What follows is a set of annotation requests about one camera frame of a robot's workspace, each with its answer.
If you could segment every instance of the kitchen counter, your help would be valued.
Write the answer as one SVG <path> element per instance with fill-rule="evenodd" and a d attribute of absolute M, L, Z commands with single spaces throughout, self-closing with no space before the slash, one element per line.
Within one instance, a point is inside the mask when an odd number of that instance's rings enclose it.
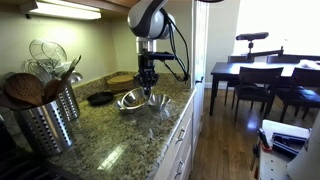
<path fill-rule="evenodd" d="M 153 179 L 195 93 L 172 87 L 152 90 L 172 99 L 161 113 L 146 106 L 132 115 L 121 114 L 113 102 L 124 94 L 99 107 L 80 102 L 81 115 L 70 123 L 72 147 L 48 161 L 83 179 Z"/>

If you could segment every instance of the wooden floor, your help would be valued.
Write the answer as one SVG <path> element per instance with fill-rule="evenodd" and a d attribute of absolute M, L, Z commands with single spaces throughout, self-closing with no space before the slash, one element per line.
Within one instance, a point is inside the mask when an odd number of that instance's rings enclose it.
<path fill-rule="evenodd" d="M 215 100 L 213 115 L 209 115 L 211 89 L 205 90 L 203 127 L 199 137 L 194 167 L 190 180 L 253 180 L 250 171 L 252 145 L 257 141 L 256 130 L 262 125 L 259 113 L 260 103 L 255 102 L 250 110 L 250 102 L 240 101 L 238 120 L 234 123 L 234 109 L 231 109 L 232 91 L 228 93 L 224 106 L 225 91 L 219 90 Z M 282 103 L 275 100 L 269 120 L 279 121 Z M 302 111 L 294 117 L 294 109 L 288 108 L 284 123 L 310 128 L 317 110 L 301 119 Z"/>

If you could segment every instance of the white cabinet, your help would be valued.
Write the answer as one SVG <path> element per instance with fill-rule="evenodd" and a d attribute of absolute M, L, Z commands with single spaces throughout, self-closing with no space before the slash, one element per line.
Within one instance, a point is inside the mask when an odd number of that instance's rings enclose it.
<path fill-rule="evenodd" d="M 184 180 L 191 172 L 193 99 L 182 116 L 166 155 L 155 176 L 156 180 Z"/>

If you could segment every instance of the window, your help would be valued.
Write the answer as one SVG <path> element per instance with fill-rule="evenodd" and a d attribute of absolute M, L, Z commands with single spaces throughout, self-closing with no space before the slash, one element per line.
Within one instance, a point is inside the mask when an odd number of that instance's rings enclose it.
<path fill-rule="evenodd" d="M 320 55 L 320 1 L 241 0 L 237 35 L 269 32 L 253 40 L 252 52 L 279 50 L 285 54 Z M 248 41 L 236 41 L 234 54 L 248 53 Z"/>

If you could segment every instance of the ceiling light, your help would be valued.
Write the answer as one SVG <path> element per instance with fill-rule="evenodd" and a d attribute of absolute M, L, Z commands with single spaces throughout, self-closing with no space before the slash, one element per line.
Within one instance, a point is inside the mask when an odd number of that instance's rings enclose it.
<path fill-rule="evenodd" d="M 20 6 L 24 14 L 37 14 L 71 19 L 99 19 L 101 14 L 98 8 L 69 3 L 59 0 L 33 1 Z"/>

